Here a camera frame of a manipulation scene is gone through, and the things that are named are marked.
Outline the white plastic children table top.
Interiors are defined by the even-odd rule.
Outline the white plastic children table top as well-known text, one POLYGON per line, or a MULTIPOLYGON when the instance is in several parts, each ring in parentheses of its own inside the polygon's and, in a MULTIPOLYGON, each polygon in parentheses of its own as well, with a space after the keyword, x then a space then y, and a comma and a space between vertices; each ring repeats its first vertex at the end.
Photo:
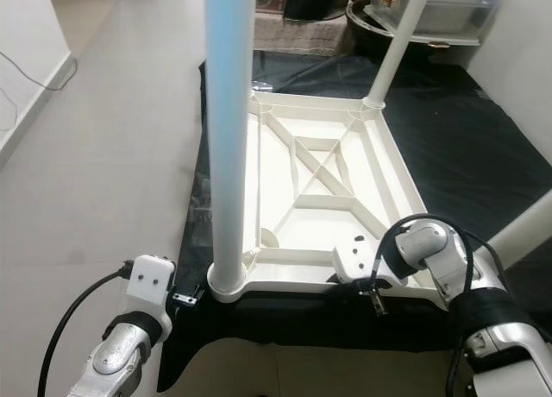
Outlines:
MULTIPOLYGON (((249 91, 243 292, 320 292, 332 248, 378 242, 403 218, 427 214, 382 109, 362 98, 249 91)), ((389 283, 383 297, 439 299, 430 272, 389 283)))

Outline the crumpled clear tape patch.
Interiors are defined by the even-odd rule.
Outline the crumpled clear tape patch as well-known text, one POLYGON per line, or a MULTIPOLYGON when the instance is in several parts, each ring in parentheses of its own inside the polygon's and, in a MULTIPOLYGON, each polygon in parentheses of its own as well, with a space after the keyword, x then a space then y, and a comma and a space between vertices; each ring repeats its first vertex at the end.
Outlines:
POLYGON ((188 211, 188 226, 210 230, 210 179, 198 177, 192 184, 188 211))

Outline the black tablecloth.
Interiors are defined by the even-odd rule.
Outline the black tablecloth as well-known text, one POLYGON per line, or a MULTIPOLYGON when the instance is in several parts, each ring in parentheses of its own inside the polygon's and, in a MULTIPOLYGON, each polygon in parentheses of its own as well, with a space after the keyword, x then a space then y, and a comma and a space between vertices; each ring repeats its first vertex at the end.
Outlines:
MULTIPOLYGON (((383 110, 398 151, 427 208, 474 234, 492 236, 552 191, 552 164, 512 118, 460 66, 404 63, 383 110)), ((196 175, 210 177, 208 137, 198 142, 196 175)), ((201 289, 199 306, 216 303, 205 282, 212 262, 210 230, 185 225, 178 288, 201 289)), ((163 347, 159 392, 176 384, 205 345, 222 338, 259 344, 336 347, 348 350, 438 352, 453 345, 443 311, 424 299, 388 299, 391 314, 376 318, 361 299, 339 301, 336 321, 324 322, 306 303, 303 325, 277 325, 259 317, 259 331, 243 330, 255 303, 231 310, 227 331, 201 331, 163 347)))

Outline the beige patterned cloth bench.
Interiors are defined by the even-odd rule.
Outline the beige patterned cloth bench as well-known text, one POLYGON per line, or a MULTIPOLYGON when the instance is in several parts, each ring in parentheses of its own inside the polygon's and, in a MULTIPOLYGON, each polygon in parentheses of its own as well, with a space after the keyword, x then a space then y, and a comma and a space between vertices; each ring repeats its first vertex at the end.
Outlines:
POLYGON ((354 37, 343 16, 330 21, 300 22, 287 21, 277 14, 256 13, 253 50, 331 57, 350 54, 354 37))

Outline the black plastic bag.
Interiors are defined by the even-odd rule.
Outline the black plastic bag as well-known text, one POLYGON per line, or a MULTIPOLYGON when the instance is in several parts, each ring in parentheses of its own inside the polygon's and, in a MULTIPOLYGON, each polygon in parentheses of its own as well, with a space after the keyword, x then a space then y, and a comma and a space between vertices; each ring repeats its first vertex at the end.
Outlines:
POLYGON ((285 0, 285 21, 328 21, 344 10, 347 0, 285 0))

